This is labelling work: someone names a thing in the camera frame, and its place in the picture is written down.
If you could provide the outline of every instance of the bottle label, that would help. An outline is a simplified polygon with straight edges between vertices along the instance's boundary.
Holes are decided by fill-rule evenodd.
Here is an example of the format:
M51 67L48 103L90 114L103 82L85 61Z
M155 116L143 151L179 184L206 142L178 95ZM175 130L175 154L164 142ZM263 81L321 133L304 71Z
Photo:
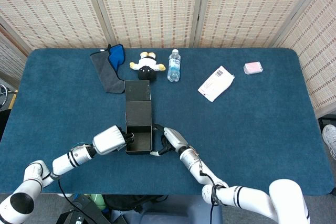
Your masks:
M169 60L169 66L171 68L177 68L177 69L180 69L180 61L179 60L176 60L176 59L170 59Z

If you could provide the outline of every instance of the black bag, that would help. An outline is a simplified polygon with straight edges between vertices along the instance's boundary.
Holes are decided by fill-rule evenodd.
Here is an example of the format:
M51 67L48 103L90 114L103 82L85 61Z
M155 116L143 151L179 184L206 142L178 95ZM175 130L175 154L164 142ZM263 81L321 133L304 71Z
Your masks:
M163 195L103 195L103 199L108 208L119 211L134 210L142 211L142 204L145 202L160 202L158 198Z

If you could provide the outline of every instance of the gray cloth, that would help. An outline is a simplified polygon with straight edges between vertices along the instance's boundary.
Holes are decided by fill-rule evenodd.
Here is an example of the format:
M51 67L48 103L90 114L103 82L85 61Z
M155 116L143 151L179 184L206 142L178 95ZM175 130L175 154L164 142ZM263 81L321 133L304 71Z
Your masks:
M99 80L106 92L120 94L125 90L123 80L120 80L109 62L109 51L91 54L92 63L97 71Z

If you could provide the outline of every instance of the floor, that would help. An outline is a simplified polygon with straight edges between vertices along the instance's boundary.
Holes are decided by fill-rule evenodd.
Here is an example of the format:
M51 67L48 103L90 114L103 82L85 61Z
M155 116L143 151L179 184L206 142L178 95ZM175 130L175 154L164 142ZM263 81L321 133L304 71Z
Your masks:
M334 174L334 180L336 181L336 161L331 157L326 146L325 148ZM0 195L0 201L5 198L6 195ZM329 194L324 196L305 196L304 198L309 209L312 224L336 223L336 196ZM25 222L25 224L54 224L59 215L69 209L70 205L64 198L61 198L58 195L42 194L36 202L33 215ZM224 224L275 223L262 215L231 206L223 207L223 220Z

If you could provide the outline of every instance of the woven room divider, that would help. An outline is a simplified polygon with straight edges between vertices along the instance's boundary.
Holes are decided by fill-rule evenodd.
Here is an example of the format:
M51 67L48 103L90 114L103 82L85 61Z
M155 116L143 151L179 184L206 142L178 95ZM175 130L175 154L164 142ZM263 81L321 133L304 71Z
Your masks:
M312 0L301 13L305 0L0 1L0 23L22 45L16 49L25 52L105 47L108 42L125 47L293 48L316 115L336 109L334 0ZM297 24L288 30L293 20ZM19 80L25 61L7 45L0 47L0 71Z
M336 109L336 0L312 0L277 45L296 51L316 117Z

